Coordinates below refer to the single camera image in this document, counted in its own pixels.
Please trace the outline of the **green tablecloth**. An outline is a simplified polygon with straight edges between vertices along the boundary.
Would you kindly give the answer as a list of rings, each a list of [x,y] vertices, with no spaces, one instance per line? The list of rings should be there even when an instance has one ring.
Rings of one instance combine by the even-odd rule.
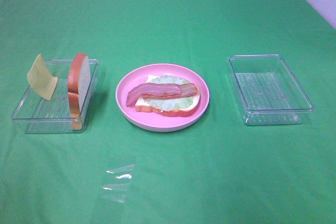
[[[11,115],[38,54],[99,61],[79,134]],[[227,58],[279,54],[314,105],[301,125],[247,126]],[[174,63],[207,82],[192,126],[143,130],[115,89]],[[100,198],[111,156],[136,156],[124,204]],[[335,29],[305,0],[1,0],[1,223],[335,223]]]

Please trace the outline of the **bread slice from tray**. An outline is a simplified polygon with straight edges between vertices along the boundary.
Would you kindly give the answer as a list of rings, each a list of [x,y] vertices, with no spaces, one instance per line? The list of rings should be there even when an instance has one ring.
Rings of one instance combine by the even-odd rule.
[[[142,102],[140,102],[139,105],[137,104],[137,102],[135,103],[135,110],[137,112],[153,112],[153,113],[161,114],[163,116],[170,116],[170,117],[177,117],[177,116],[186,117],[186,116],[190,116],[190,115],[192,115],[196,111],[196,109],[198,108],[198,105],[200,103],[200,100],[201,100],[200,89],[199,89],[199,93],[198,94],[200,95],[199,102],[191,110],[187,110],[187,111],[182,111],[182,110],[160,111],[159,109],[151,107],[151,106],[147,106],[147,105],[143,104]]]

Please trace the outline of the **clear tape patch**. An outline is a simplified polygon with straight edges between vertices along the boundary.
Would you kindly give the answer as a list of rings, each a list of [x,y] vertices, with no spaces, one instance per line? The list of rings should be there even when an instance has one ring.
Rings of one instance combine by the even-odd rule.
[[[136,156],[113,155],[104,169],[99,196],[107,202],[124,204],[131,187]]]

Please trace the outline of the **clear plastic tray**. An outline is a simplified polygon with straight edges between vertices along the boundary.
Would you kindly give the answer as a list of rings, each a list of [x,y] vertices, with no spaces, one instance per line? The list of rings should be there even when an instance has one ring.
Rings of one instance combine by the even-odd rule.
[[[90,59],[90,81],[81,113],[78,117],[70,116],[68,102],[68,73],[72,60],[46,61],[46,67],[58,78],[56,88],[50,100],[38,95],[32,87],[28,87],[12,114],[26,134],[59,134],[79,133],[86,129],[87,110],[98,83],[97,59]]]
[[[230,83],[246,125],[302,124],[314,105],[280,55],[228,57]]]

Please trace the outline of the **right clear plastic tray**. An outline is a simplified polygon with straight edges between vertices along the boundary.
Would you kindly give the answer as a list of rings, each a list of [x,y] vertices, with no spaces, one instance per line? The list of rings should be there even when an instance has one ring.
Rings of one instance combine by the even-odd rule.
[[[314,105],[280,55],[228,57],[230,83],[246,125],[302,124]]]

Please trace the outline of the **long bacon strip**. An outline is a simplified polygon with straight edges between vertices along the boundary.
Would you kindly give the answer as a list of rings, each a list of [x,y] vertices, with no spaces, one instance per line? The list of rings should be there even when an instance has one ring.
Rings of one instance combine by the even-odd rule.
[[[153,95],[153,94],[143,94],[141,97],[143,99],[159,99],[159,100],[168,100],[168,99],[177,99],[177,98],[185,98],[192,97],[199,93],[198,86],[193,83],[187,84],[178,84],[181,89],[180,94],[172,94],[172,95]]]

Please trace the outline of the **yellow cheese slice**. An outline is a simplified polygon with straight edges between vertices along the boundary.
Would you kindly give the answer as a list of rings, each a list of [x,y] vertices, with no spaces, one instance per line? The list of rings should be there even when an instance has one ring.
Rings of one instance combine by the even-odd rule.
[[[56,89],[58,78],[53,76],[41,54],[38,54],[27,74],[27,80],[32,89],[42,98],[50,101]]]

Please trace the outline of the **green lettuce leaf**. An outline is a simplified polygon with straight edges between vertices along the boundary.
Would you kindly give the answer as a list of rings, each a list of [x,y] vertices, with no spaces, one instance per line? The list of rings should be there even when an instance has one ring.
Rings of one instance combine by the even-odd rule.
[[[163,83],[176,83],[179,85],[190,83],[187,79],[176,77],[176,76],[154,76],[154,75],[148,75],[146,82],[149,83],[157,83],[157,84],[163,84]],[[199,102],[200,95],[194,95],[191,97],[183,97],[183,98],[175,98],[175,99],[154,99],[154,98],[148,98],[148,99],[138,99],[137,104],[139,105],[140,102],[147,106],[151,106],[154,108],[159,109],[160,111],[173,111],[173,110],[182,110],[187,111],[193,109]]]

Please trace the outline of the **pink round plate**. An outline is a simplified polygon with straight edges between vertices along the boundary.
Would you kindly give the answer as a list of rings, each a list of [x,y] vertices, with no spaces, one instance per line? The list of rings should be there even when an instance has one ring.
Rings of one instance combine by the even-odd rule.
[[[201,98],[196,111],[187,117],[169,117],[154,112],[137,112],[135,108],[126,106],[128,92],[147,80],[148,75],[172,75],[182,77],[200,88]],[[132,70],[119,82],[115,99],[127,120],[145,130],[155,132],[173,132],[184,129],[195,123],[206,111],[209,104],[209,89],[203,78],[187,67],[170,63],[156,63]]]

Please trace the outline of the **left clear plastic tray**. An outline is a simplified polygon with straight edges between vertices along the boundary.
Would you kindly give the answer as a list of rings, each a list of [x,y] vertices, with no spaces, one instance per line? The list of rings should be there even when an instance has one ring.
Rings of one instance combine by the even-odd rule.
[[[68,102],[68,73],[72,60],[46,61],[46,67],[58,78],[56,88],[50,100],[38,95],[32,87],[28,87],[12,114],[26,134],[59,134],[79,133],[86,129],[87,110],[98,83],[97,59],[90,59],[90,81],[81,113],[78,117],[70,116]]]

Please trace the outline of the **bread slice in left tray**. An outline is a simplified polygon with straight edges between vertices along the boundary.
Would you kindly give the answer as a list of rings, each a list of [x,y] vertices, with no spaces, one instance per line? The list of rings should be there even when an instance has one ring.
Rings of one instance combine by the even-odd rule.
[[[79,119],[87,97],[90,85],[90,64],[88,55],[77,53],[71,63],[68,73],[68,103],[70,117],[77,119],[71,122],[73,130],[82,129],[82,121]]]

